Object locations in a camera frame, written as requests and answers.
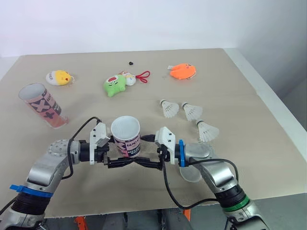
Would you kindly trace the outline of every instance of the green plush toy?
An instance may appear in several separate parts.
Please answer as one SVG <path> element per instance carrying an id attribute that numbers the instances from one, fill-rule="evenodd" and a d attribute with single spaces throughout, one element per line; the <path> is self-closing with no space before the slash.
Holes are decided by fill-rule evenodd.
<path id="1" fill-rule="evenodd" d="M 113 97 L 118 92 L 125 91 L 125 85 L 125 77 L 122 75 L 115 75 L 106 80 L 104 83 L 104 89 L 107 92 L 108 97 Z"/>

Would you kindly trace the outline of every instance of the floor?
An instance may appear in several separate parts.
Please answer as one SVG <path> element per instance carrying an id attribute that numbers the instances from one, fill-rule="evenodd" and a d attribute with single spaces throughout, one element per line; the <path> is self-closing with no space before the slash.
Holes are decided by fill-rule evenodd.
<path id="1" fill-rule="evenodd" d="M 307 193 L 255 201 L 271 229 L 306 230 L 307 229 Z M 129 212 L 128 230 L 159 230 L 157 211 Z M 74 218 L 47 219 L 46 230 L 77 230 Z M 106 215 L 87 216 L 89 230 L 107 230 L 108 226 L 120 229 L 120 221 L 108 223 Z M 194 230 L 223 230 L 226 217 L 219 205 L 198 206 L 192 209 L 191 225 Z"/>

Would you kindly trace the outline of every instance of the yellow chick toy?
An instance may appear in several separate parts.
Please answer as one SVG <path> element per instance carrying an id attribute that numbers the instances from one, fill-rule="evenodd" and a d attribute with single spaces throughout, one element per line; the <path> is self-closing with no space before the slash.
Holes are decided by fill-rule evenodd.
<path id="1" fill-rule="evenodd" d="M 46 81 L 51 85 L 66 85 L 74 81 L 73 76 L 63 70 L 55 70 L 46 75 Z"/>

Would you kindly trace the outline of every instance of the green ring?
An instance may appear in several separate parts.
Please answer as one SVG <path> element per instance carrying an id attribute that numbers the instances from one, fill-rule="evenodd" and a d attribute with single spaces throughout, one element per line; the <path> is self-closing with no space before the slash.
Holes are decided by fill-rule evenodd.
<path id="1" fill-rule="evenodd" d="M 225 212 L 232 212 L 232 211 L 236 211 L 236 210 L 244 207 L 248 203 L 249 203 L 249 197 L 246 195 L 245 198 L 240 203 L 233 205 L 231 207 L 224 207 L 223 209 L 224 209 Z"/>

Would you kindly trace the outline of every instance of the red string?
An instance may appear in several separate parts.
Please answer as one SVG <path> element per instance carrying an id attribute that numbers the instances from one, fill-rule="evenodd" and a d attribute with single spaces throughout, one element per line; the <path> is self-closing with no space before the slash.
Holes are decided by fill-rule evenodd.
<path id="1" fill-rule="evenodd" d="M 147 71 L 145 71 L 144 73 L 141 73 L 141 74 L 139 74 L 139 75 L 136 75 L 135 78 L 140 79 L 140 81 L 143 82 L 143 83 L 147 83 L 148 81 L 147 81 L 146 78 L 148 78 L 149 75 L 150 75 L 150 72 L 147 70 Z"/>

